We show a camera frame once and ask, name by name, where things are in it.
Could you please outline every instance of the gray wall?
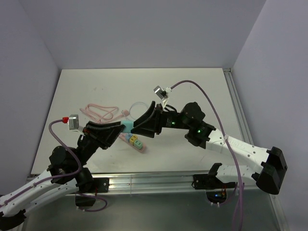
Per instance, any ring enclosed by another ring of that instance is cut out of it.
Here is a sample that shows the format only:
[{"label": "gray wall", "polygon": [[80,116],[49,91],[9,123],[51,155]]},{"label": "gray wall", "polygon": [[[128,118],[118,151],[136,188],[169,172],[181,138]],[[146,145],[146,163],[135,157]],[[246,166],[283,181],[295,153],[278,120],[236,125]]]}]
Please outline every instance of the gray wall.
[{"label": "gray wall", "polygon": [[0,194],[30,173],[59,70],[17,0],[0,1]]},{"label": "gray wall", "polygon": [[308,229],[307,12],[307,0],[267,0],[233,70],[255,143],[284,151],[280,199],[295,231]]},{"label": "gray wall", "polygon": [[20,0],[62,69],[232,67],[265,0]]}]

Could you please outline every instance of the metal frame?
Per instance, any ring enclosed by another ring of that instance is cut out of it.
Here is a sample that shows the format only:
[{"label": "metal frame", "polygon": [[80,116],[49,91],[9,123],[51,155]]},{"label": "metal frame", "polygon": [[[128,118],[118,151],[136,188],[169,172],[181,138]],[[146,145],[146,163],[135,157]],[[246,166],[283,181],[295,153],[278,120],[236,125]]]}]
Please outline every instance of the metal frame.
[{"label": "metal frame", "polygon": [[[243,141],[254,144],[248,124],[232,79],[231,69],[223,69],[227,86],[231,95],[233,107],[240,127]],[[111,195],[144,194],[144,193],[184,193],[195,192],[191,183],[194,174],[208,173],[208,171],[172,171],[172,172],[138,172],[138,173],[94,173],[94,178],[109,178]],[[257,189],[255,185],[245,186],[245,190]],[[278,196],[269,195],[280,230],[289,231],[280,200]]]},{"label": "metal frame", "polygon": [[[228,85],[228,88],[229,88],[230,96],[231,96],[231,99],[232,99],[233,107],[234,107],[234,110],[235,110],[235,114],[236,114],[236,117],[237,117],[237,121],[238,121],[238,124],[240,126],[242,138],[243,138],[243,141],[245,141],[246,143],[253,145],[254,142],[252,140],[252,137],[251,137],[251,134],[250,134],[250,131],[249,131],[249,127],[248,127],[248,124],[247,124],[247,121],[246,121],[246,118],[245,118],[245,115],[244,115],[244,111],[243,111],[239,96],[238,96],[237,91],[236,91],[236,87],[235,87],[235,84],[234,84],[234,81],[233,81],[233,78],[232,78],[231,71],[232,71],[231,68],[223,69],[223,72],[224,72],[224,75],[225,75],[225,78],[226,78],[226,82],[227,82],[227,85]],[[279,197],[275,196],[275,195],[269,195],[269,197],[270,197],[270,200],[271,200],[271,203],[272,203],[272,206],[273,206],[273,210],[274,210],[274,213],[276,215],[280,230],[281,231],[289,231],[290,228],[289,228],[289,225],[287,223],[287,220],[286,220],[281,202],[279,200]]]}]

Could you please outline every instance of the white table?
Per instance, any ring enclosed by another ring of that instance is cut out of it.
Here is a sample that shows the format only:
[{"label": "white table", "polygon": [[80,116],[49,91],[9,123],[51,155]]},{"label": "white table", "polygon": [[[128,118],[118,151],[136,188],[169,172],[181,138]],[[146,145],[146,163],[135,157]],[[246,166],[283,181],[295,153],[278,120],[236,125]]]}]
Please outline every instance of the white table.
[{"label": "white table", "polygon": [[[88,69],[63,70],[48,114],[47,122],[32,168],[40,174],[50,164],[48,157],[59,144],[48,131],[48,124],[70,114],[79,114],[84,126],[88,118],[79,108],[89,103],[118,106],[129,109],[137,101],[150,105],[160,102],[153,89],[172,86],[190,79],[197,82],[209,95],[221,118],[227,134],[242,139],[239,124],[231,101],[226,79],[221,68],[170,68],[170,69]],[[186,103],[198,102],[206,114],[205,122],[219,128],[217,119],[203,94],[192,84],[176,87],[169,100],[180,111]],[[146,108],[132,109],[134,117],[141,116]],[[64,124],[53,126],[55,133],[68,146],[76,147],[79,135],[69,132]],[[209,170],[214,163],[234,165],[230,156],[192,146],[184,135],[187,131],[164,128],[154,139],[140,137],[148,149],[141,154],[117,139],[108,150],[99,149],[88,161],[91,172],[123,173],[150,171]]]}]

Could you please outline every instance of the cyan object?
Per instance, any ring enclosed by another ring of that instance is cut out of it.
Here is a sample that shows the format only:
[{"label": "cyan object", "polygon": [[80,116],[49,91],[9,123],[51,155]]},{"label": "cyan object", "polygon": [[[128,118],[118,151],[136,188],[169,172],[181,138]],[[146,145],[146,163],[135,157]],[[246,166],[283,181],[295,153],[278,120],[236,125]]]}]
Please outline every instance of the cyan object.
[{"label": "cyan object", "polygon": [[122,120],[121,124],[125,125],[125,128],[122,131],[123,133],[130,133],[130,131],[134,128],[134,122],[129,120]]}]

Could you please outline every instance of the black clamp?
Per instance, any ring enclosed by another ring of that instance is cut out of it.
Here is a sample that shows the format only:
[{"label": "black clamp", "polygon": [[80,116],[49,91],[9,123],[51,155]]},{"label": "black clamp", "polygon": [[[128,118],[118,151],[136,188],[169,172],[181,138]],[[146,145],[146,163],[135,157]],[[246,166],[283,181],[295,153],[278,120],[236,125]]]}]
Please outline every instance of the black clamp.
[{"label": "black clamp", "polygon": [[219,167],[222,166],[222,163],[215,163],[208,174],[195,174],[193,175],[192,186],[196,190],[205,189],[205,190],[214,190],[222,188],[235,188],[235,182],[223,183],[216,178],[217,171]]}]

